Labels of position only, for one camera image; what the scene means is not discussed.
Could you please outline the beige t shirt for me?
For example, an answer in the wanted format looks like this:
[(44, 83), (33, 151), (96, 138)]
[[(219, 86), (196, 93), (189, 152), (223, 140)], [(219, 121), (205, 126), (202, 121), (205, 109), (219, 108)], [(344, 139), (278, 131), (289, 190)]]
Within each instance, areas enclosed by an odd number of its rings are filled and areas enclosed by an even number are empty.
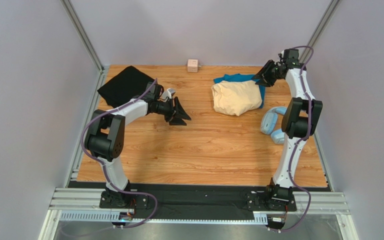
[(227, 116), (240, 116), (258, 109), (264, 102), (260, 87), (252, 80), (221, 81), (211, 86), (213, 109)]

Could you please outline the blue t shirt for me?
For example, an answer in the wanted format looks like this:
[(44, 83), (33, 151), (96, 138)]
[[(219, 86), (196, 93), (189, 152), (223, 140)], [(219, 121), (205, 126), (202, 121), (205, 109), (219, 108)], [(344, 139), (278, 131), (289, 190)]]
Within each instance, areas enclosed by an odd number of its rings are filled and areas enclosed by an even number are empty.
[[(226, 82), (238, 82), (238, 83), (246, 82), (246, 81), (254, 81), (254, 82), (256, 82), (257, 80), (253, 79), (253, 77), (254, 77), (253, 74), (240, 74), (240, 73), (225, 74), (222, 77), (214, 78), (213, 82), (215, 84), (221, 83), (223, 81), (226, 81)], [(262, 109), (264, 107), (266, 88), (264, 86), (262, 86), (262, 85), (257, 85), (257, 86), (258, 86), (258, 89), (259, 89), (259, 92), (260, 92), (260, 96), (261, 96), (261, 100), (262, 100), (261, 105), (259, 106), (259, 109)]]

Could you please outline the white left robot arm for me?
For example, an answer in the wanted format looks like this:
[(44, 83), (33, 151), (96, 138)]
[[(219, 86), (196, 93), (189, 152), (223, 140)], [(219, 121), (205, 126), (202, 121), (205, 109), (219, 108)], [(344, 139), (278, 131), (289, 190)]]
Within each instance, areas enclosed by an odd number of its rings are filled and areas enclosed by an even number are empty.
[(149, 114), (162, 115), (171, 126), (186, 126), (186, 122), (192, 119), (178, 97), (165, 100), (133, 98), (111, 110), (95, 110), (81, 134), (82, 150), (100, 164), (107, 191), (119, 198), (131, 194), (130, 181), (120, 159), (125, 144), (126, 126)]

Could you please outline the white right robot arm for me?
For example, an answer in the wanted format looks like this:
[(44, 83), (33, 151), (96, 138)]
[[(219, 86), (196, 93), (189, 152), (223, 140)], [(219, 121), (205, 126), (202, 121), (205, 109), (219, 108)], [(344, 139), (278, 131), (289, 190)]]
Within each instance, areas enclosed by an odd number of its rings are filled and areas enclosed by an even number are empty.
[(266, 187), (267, 201), (287, 203), (293, 198), (294, 176), (301, 152), (316, 130), (323, 103), (311, 93), (306, 67), (295, 61), (280, 63), (269, 60), (253, 77), (257, 85), (272, 87), (277, 80), (286, 80), (291, 101), (281, 122), (284, 144), (279, 166)]

